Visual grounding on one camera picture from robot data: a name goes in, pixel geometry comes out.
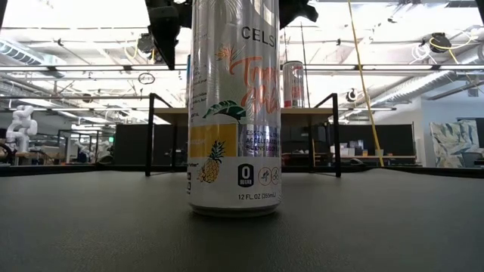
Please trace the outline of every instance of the yellow label patch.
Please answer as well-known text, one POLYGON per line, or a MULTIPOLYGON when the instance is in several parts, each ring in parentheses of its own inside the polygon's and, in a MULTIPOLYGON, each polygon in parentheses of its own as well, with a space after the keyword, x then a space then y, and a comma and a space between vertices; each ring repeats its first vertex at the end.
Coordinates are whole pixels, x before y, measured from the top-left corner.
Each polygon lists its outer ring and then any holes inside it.
POLYGON ((237 125, 205 125, 190 128, 191 158, 207 157, 215 141, 225 142, 223 156, 237 155, 237 125))

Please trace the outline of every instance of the wooden counter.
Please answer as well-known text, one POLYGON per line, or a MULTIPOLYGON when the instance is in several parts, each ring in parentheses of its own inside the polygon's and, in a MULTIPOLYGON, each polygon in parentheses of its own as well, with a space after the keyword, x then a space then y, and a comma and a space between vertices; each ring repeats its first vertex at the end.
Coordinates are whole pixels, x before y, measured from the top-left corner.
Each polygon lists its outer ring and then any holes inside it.
MULTIPOLYGON (((154 114, 172 125, 188 125, 187 108, 157 108, 154 114)), ((325 122, 332 115, 332 109, 281 109, 281 124, 307 125, 311 121, 315 125, 325 122)))

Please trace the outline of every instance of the dark table mat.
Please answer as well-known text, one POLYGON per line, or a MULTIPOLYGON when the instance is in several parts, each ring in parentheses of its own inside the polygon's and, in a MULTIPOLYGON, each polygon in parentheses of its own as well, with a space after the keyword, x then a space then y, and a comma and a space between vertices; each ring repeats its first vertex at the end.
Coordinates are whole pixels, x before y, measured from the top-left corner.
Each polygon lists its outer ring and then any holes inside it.
POLYGON ((484 271, 484 181, 284 174, 262 218, 195 215, 185 174, 0 178, 0 271, 484 271))

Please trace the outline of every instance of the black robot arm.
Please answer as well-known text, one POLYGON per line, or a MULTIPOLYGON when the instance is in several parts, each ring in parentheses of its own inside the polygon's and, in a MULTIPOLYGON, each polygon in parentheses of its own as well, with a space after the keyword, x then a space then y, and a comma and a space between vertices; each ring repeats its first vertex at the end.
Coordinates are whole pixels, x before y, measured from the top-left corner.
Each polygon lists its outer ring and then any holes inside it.
MULTIPOLYGON (((138 48, 153 54, 157 63, 166 63, 170 70, 175 69, 176 37, 180 28, 191 28, 192 0, 175 3, 173 0, 145 0, 151 25, 150 34, 142 36, 138 48)), ((318 12, 308 5, 309 0, 279 0, 279 21, 283 29, 297 17, 306 17, 315 22, 318 12)))

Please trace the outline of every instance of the celsius can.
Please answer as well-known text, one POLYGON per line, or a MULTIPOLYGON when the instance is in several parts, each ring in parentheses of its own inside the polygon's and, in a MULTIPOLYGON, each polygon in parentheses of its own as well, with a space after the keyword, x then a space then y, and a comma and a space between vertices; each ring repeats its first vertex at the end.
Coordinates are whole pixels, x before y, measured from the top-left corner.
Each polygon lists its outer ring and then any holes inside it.
POLYGON ((281 202, 278 2, 193 3, 187 194, 197 213, 265 215, 281 202))
POLYGON ((188 107, 188 101, 190 100, 190 81, 191 81, 191 55, 187 57, 187 88, 185 90, 185 107, 188 107))
POLYGON ((284 107, 304 107, 304 76, 303 63, 288 61, 282 66, 284 81, 284 107))

